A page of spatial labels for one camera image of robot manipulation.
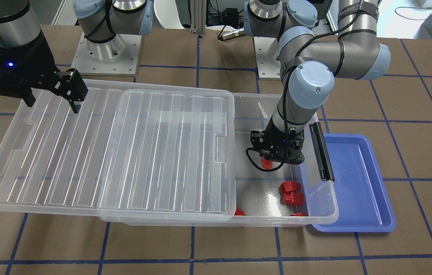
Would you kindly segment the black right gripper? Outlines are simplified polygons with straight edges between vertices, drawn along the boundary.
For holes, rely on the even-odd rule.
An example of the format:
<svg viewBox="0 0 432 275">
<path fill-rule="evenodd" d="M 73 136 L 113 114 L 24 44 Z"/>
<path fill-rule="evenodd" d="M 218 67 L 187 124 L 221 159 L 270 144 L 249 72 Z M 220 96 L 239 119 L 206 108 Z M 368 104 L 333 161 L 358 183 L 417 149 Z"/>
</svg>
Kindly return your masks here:
<svg viewBox="0 0 432 275">
<path fill-rule="evenodd" d="M 0 96 L 22 98 L 33 107 L 32 88 L 46 89 L 68 101 L 77 114 L 88 88 L 75 68 L 59 71 L 45 35 L 41 32 L 25 45 L 0 47 Z"/>
</svg>

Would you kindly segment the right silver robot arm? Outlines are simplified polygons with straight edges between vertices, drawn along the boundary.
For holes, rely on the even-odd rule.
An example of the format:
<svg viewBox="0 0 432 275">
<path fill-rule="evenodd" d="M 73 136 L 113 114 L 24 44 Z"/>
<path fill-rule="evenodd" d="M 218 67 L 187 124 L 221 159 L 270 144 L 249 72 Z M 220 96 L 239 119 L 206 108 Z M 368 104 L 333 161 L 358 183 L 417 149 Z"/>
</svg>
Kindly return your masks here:
<svg viewBox="0 0 432 275">
<path fill-rule="evenodd" d="M 97 49 L 122 34 L 148 35 L 152 0 L 75 0 L 73 9 L 86 40 Z M 80 72 L 61 71 L 28 0 L 0 0 L 0 96 L 22 99 L 32 107 L 32 89 L 45 89 L 80 111 L 88 94 Z"/>
</svg>

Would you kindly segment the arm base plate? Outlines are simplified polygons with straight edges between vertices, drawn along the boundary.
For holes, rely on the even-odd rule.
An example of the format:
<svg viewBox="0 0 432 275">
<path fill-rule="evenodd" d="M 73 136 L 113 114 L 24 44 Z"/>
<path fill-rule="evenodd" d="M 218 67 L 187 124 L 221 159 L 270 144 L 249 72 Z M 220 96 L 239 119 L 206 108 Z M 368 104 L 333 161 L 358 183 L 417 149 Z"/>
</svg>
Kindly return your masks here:
<svg viewBox="0 0 432 275">
<path fill-rule="evenodd" d="M 96 44 L 81 35 L 71 67 L 82 75 L 135 76 L 141 36 L 117 34 L 113 40 Z"/>
<path fill-rule="evenodd" d="M 280 80 L 279 42 L 276 38 L 254 37 L 255 57 L 260 80 Z"/>
</svg>

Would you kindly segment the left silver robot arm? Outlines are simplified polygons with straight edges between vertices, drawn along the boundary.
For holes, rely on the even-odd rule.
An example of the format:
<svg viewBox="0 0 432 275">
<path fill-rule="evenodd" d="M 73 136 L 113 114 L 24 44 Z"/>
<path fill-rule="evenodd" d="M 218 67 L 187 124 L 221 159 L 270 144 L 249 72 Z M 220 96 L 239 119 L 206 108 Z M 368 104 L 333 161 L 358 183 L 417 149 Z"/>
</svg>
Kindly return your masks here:
<svg viewBox="0 0 432 275">
<path fill-rule="evenodd" d="M 261 159 L 301 164 L 304 129 L 327 101 L 336 78 L 374 80 L 392 55 L 377 40 L 379 0 L 341 0 L 338 29 L 315 35 L 317 9 L 307 0 L 249 0 L 244 8 L 247 36 L 275 38 L 283 95 L 265 130 L 251 132 Z"/>
</svg>

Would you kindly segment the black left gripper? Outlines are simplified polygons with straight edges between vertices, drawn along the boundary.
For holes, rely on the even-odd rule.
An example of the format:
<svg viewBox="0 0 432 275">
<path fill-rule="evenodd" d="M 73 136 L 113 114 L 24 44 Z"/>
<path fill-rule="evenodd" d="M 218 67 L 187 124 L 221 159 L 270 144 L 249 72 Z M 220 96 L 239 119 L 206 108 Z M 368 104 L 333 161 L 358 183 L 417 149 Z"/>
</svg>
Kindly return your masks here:
<svg viewBox="0 0 432 275">
<path fill-rule="evenodd" d="M 287 164 L 302 164 L 305 157 L 301 152 L 304 143 L 304 131 L 291 133 L 281 133 L 277 130 L 276 135 L 272 136 L 271 131 L 251 131 L 250 141 L 252 150 L 259 153 L 268 161 L 281 162 Z"/>
</svg>

